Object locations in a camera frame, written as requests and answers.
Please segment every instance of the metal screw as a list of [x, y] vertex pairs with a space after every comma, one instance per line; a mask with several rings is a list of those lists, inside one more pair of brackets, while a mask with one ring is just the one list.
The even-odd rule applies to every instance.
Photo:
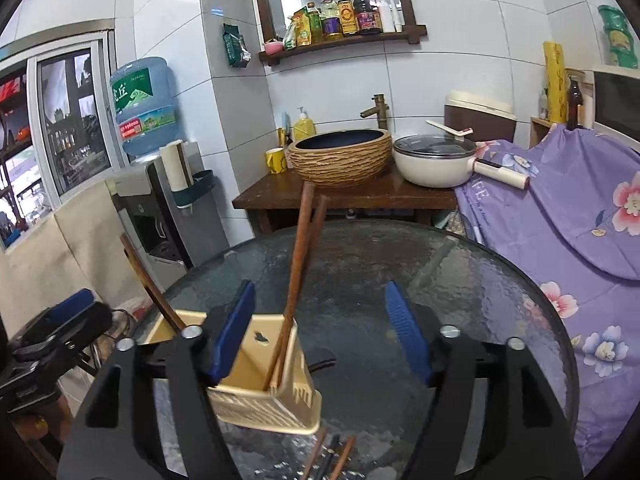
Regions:
[[126, 337], [118, 341], [118, 343], [116, 344], [116, 348], [121, 352], [126, 352], [127, 350], [132, 349], [135, 345], [136, 345], [136, 342], [133, 341], [132, 338]]
[[460, 329], [453, 325], [443, 325], [440, 327], [440, 333], [444, 337], [455, 338], [460, 335]]
[[189, 325], [187, 328], [182, 330], [182, 337], [185, 339], [193, 339], [194, 337], [198, 337], [202, 334], [202, 329], [198, 325]]
[[512, 350], [524, 350], [527, 347], [519, 337], [510, 337], [507, 339], [507, 346]]

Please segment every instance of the yellow mug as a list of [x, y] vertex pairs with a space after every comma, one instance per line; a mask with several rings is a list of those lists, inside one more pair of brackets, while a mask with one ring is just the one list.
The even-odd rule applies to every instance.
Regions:
[[267, 160], [267, 168], [271, 174], [279, 174], [287, 171], [287, 159], [284, 156], [284, 148], [273, 148], [264, 153]]

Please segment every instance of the blue gripper pad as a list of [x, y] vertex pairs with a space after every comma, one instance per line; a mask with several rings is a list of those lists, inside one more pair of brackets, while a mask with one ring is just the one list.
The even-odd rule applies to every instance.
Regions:
[[64, 325], [73, 316], [94, 304], [94, 294], [88, 288], [81, 288], [74, 295], [52, 306], [47, 321], [55, 326]]
[[212, 361], [207, 375], [216, 383], [231, 373], [242, 339], [255, 311], [255, 285], [252, 282], [246, 282], [243, 285], [210, 349]]
[[389, 321], [398, 334], [409, 368], [424, 384], [427, 384], [431, 377], [429, 345], [396, 282], [386, 284], [385, 306]]

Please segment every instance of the small pink bowl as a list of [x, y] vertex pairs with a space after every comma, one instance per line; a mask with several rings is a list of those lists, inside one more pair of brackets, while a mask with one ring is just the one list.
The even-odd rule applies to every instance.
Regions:
[[284, 49], [284, 43], [281, 41], [268, 41], [264, 44], [264, 51], [268, 56], [273, 56]]

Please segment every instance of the beige plastic utensil holder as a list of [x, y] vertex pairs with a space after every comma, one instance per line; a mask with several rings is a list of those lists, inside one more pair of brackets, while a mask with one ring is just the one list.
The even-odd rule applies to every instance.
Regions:
[[[187, 324], [202, 324], [204, 312], [177, 310]], [[322, 396], [306, 368], [305, 355], [294, 321], [285, 357], [282, 385], [276, 389], [274, 374], [270, 389], [262, 391], [264, 376], [278, 341], [282, 314], [254, 314], [244, 334], [231, 373], [215, 388], [208, 388], [209, 399], [218, 418], [224, 422], [279, 433], [313, 434], [320, 427]], [[166, 341], [174, 336], [162, 318], [156, 321], [145, 343]]]

